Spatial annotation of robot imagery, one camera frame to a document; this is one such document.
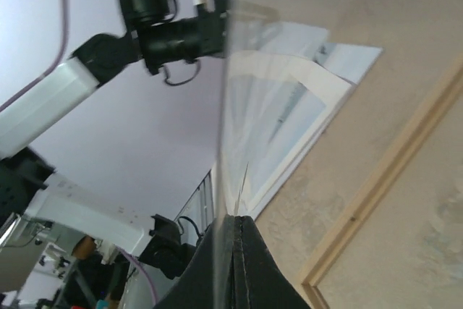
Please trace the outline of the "white photo mat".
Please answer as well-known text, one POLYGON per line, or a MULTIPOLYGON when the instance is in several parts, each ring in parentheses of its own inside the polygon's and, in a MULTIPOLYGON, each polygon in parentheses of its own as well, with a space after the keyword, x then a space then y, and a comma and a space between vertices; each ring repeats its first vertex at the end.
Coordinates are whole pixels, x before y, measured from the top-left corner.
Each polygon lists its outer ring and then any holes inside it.
POLYGON ((349 89, 349 83, 300 56, 231 55, 220 164, 230 213, 257 211, 349 89))

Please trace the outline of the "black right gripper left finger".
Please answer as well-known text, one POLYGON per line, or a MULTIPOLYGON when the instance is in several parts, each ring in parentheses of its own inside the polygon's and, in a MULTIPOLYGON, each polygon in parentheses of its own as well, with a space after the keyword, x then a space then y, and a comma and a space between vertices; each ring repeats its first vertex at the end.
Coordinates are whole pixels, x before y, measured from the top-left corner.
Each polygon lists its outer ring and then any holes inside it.
POLYGON ((237 216, 214 220, 184 273, 155 307, 237 308, 238 236, 237 216))

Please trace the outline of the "aluminium mounting rail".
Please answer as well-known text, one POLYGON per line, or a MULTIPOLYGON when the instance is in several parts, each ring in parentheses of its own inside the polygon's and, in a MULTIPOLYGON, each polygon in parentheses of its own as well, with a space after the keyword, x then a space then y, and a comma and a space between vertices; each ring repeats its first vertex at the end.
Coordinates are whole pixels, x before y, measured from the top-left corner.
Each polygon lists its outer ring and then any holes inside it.
POLYGON ((214 220, 215 179, 216 170, 212 168, 175 218, 182 242, 195 244, 214 220))

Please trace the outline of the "landscape photo print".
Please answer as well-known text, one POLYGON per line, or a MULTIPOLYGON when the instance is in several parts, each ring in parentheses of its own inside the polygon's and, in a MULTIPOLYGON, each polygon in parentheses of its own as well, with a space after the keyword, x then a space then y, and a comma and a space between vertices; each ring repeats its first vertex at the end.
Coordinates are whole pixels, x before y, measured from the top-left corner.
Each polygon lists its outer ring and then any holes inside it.
POLYGON ((231 79, 228 92, 229 173, 238 185, 247 174, 249 196, 254 196, 276 175, 326 104, 294 78, 277 81, 238 75, 231 79))

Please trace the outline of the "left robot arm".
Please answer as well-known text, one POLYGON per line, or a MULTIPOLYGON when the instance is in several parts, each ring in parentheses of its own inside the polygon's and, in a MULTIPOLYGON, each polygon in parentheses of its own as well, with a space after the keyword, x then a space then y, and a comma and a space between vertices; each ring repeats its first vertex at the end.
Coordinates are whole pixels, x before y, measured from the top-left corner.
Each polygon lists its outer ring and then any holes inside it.
POLYGON ((1 107, 1 210, 33 221, 59 224, 107 242, 173 279, 182 275, 195 247, 180 240, 178 225, 155 213, 151 204, 165 195, 191 190, 187 178, 204 173, 200 159, 187 158, 189 148, 212 143, 208 125, 216 122, 198 108, 210 94, 173 93, 177 83, 168 64, 201 67, 203 57, 221 58, 226 49, 228 0, 194 0, 196 15, 177 19, 177 0, 119 0, 126 33, 101 33, 84 42, 48 75, 30 84, 1 107), (60 119, 108 85, 129 65, 143 62, 165 85, 159 111, 143 113, 144 123, 122 124, 135 159, 115 155, 125 169, 153 171, 161 181, 151 187, 133 173, 128 193, 147 205, 142 212, 100 203, 91 192, 69 181, 30 147, 60 119))

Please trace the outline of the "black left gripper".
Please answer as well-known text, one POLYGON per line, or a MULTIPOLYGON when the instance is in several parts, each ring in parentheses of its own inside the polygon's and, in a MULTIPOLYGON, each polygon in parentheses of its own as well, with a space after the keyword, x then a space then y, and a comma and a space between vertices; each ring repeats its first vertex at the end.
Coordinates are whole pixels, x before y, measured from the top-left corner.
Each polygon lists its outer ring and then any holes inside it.
POLYGON ((199 57, 224 57, 229 18, 229 0, 213 0, 213 10, 197 5, 199 57))

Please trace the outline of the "light wooden picture frame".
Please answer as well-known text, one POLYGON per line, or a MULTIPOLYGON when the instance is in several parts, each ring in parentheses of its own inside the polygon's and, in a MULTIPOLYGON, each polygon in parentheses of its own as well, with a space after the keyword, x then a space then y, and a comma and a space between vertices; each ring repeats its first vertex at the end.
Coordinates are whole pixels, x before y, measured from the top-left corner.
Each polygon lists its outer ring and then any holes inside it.
POLYGON ((328 308, 318 285, 462 94, 462 57, 443 73, 300 270, 312 308, 328 308))

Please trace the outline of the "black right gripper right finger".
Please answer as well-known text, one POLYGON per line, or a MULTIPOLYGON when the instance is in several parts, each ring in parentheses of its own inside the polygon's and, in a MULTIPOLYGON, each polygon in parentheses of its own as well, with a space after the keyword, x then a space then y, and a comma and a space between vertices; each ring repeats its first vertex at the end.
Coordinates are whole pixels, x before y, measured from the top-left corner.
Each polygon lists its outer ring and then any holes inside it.
POLYGON ((249 216, 238 216, 234 220, 234 307, 310 307, 280 272, 249 216))

